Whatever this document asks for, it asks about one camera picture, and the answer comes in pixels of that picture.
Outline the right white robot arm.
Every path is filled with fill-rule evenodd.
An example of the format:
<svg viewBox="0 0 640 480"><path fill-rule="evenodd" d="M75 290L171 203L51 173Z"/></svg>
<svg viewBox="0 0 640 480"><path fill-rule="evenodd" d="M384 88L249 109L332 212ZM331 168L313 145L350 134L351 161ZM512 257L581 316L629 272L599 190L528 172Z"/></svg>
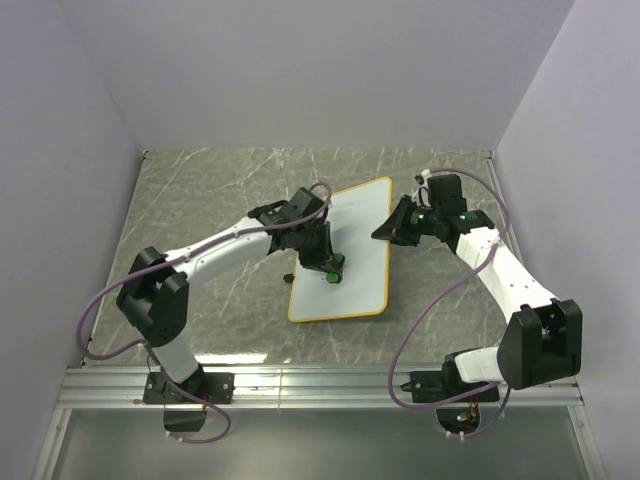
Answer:
<svg viewBox="0 0 640 480"><path fill-rule="evenodd" d="M476 386L505 383L522 390L577 375L581 370L583 314L573 300L560 300L543 287L511 252L482 210L463 196L465 171L426 169L418 190L401 197L390 217L372 233L375 240L415 247L426 236L444 243L471 270L496 301L506 330L496 347L450 355L441 386L455 400Z"/></svg>

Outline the green whiteboard eraser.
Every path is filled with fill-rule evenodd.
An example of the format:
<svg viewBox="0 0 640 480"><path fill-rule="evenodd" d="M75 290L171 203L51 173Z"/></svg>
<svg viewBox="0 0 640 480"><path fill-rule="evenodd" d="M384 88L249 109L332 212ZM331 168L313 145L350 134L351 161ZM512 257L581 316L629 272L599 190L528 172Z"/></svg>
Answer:
<svg viewBox="0 0 640 480"><path fill-rule="evenodd" d="M341 253L334 253L332 260L329 262L326 272L326 281L329 284L340 284L343 280L343 268L345 264L345 256Z"/></svg>

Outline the yellow framed whiteboard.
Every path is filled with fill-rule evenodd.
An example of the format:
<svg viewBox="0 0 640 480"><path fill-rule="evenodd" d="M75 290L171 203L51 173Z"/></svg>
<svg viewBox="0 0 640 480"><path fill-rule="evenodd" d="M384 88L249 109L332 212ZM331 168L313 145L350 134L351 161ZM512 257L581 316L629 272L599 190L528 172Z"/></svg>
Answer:
<svg viewBox="0 0 640 480"><path fill-rule="evenodd" d="M390 244L372 233L390 216L393 182L380 177L332 195L327 220L333 251L344 257L341 281L294 267L288 309L293 323L376 316L389 301Z"/></svg>

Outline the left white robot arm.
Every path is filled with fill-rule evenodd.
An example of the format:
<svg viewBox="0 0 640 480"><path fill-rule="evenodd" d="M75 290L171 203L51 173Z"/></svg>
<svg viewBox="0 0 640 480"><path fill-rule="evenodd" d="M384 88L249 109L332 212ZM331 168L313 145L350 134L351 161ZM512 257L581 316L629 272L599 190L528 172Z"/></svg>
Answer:
<svg viewBox="0 0 640 480"><path fill-rule="evenodd" d="M161 253L141 251L116 299L168 375L166 388L180 402L204 396L204 372L183 331L190 294L231 267L293 250L301 266L342 281L345 257L332 248L328 202L299 188L289 200L250 210L236 224L201 242Z"/></svg>

